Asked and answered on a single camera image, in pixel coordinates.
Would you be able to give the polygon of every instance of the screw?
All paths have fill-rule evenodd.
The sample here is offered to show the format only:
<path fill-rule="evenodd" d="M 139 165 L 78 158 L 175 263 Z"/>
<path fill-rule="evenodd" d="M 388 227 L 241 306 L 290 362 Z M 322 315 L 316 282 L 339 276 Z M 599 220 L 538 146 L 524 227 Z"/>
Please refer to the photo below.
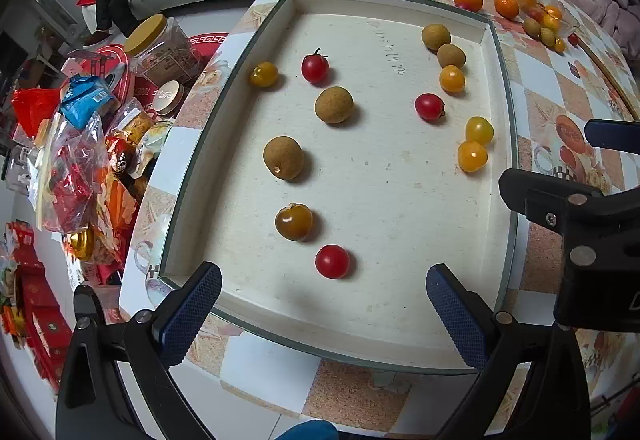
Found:
<path fill-rule="evenodd" d="M 513 317 L 508 312 L 498 312 L 495 314 L 495 320 L 501 325 L 510 325 L 513 323 Z"/>
<path fill-rule="evenodd" d="M 596 251 L 590 246 L 574 246 L 569 252 L 569 259 L 576 266 L 590 266 L 596 261 Z"/>
<path fill-rule="evenodd" d="M 148 323 L 153 315 L 154 313 L 151 310 L 141 310 L 133 316 L 133 319 L 138 324 L 143 325 L 144 323 Z"/>
<path fill-rule="evenodd" d="M 574 205 L 584 205 L 587 202 L 587 197 L 585 195 L 575 193 L 569 195 L 569 203 Z"/>
<path fill-rule="evenodd" d="M 78 327 L 78 330 L 84 330 L 85 328 L 88 328 L 90 324 L 91 319 L 89 317 L 80 317 L 76 327 Z"/>

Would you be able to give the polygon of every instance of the blue snack package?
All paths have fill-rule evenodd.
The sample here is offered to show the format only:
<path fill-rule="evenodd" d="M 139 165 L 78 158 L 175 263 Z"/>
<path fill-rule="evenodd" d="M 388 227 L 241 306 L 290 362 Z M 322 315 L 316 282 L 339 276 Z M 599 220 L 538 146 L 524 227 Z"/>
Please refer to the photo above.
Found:
<path fill-rule="evenodd" d="M 82 131 L 94 112 L 103 116 L 116 109 L 118 104 L 118 99 L 99 76 L 75 74 L 69 79 L 69 88 L 60 103 L 60 113 L 73 127 Z"/>

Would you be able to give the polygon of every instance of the brown round fruit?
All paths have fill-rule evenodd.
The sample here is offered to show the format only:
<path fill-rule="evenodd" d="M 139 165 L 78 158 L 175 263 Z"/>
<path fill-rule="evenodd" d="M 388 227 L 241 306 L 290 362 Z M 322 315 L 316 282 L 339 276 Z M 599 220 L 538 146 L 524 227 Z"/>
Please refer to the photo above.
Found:
<path fill-rule="evenodd" d="M 292 203 L 276 215 L 276 229 L 292 241 L 305 239 L 314 223 L 314 215 L 306 205 Z"/>
<path fill-rule="evenodd" d="M 465 52 L 455 44 L 443 44 L 438 48 L 437 57 L 441 68 L 445 68 L 446 66 L 462 68 L 466 62 Z"/>
<path fill-rule="evenodd" d="M 547 48 L 553 48 L 556 45 L 556 34 L 553 33 L 553 30 L 543 26 L 540 28 L 540 40 Z"/>
<path fill-rule="evenodd" d="M 264 147 L 262 158 L 276 178 L 292 180 L 300 174 L 305 155 L 298 142 L 288 136 L 276 136 Z"/>
<path fill-rule="evenodd" d="M 524 32 L 532 39 L 538 39 L 540 37 L 540 23 L 537 20 L 527 17 L 522 23 Z"/>
<path fill-rule="evenodd" d="M 353 99 L 343 87 L 328 87 L 316 99 L 316 115 L 327 124 L 347 120 L 352 112 Z"/>
<path fill-rule="evenodd" d="M 428 49 L 436 52 L 443 44 L 451 42 L 451 34 L 444 25 L 425 26 L 422 30 L 422 42 Z"/>

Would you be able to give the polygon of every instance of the red cherry tomato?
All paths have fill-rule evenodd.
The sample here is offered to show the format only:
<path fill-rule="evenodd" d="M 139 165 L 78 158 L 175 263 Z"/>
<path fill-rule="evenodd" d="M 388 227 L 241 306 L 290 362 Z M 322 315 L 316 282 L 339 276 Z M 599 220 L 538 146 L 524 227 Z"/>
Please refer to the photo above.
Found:
<path fill-rule="evenodd" d="M 339 279 L 349 270 L 349 254 L 341 246 L 325 245 L 316 254 L 318 272 L 329 279 Z"/>
<path fill-rule="evenodd" d="M 437 120 L 444 116 L 444 102 L 433 93 L 423 93 L 415 99 L 415 110 L 423 120 Z"/>
<path fill-rule="evenodd" d="M 324 55 L 318 55 L 320 48 L 313 55 L 307 55 L 302 60 L 302 76 L 307 82 L 315 84 L 321 82 L 329 72 L 329 61 Z"/>

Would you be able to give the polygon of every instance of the yellow jar lid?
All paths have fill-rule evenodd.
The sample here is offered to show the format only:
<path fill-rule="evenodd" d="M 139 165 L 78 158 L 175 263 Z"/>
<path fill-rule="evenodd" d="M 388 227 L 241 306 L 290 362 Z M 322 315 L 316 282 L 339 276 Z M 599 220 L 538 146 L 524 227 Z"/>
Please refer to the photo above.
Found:
<path fill-rule="evenodd" d="M 146 50 L 156 40 L 166 26 L 166 17 L 162 14 L 152 15 L 144 21 L 124 43 L 124 52 L 129 55 L 138 55 Z"/>

